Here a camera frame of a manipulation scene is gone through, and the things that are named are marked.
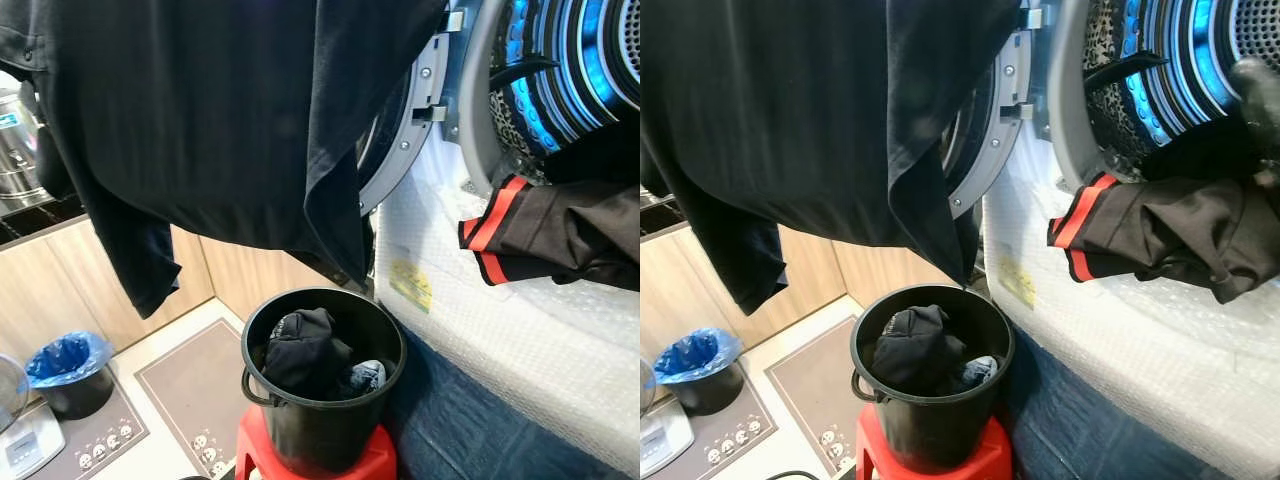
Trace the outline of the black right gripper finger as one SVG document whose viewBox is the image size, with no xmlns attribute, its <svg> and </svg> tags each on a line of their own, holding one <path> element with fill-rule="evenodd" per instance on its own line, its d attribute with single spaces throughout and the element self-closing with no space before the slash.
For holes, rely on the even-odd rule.
<svg viewBox="0 0 1280 480">
<path fill-rule="evenodd" d="M 1279 179 L 1279 78 L 1260 58 L 1243 58 L 1230 70 L 1230 81 L 1242 96 L 1240 110 L 1253 146 L 1261 155 L 1262 186 L 1277 187 Z"/>
</svg>

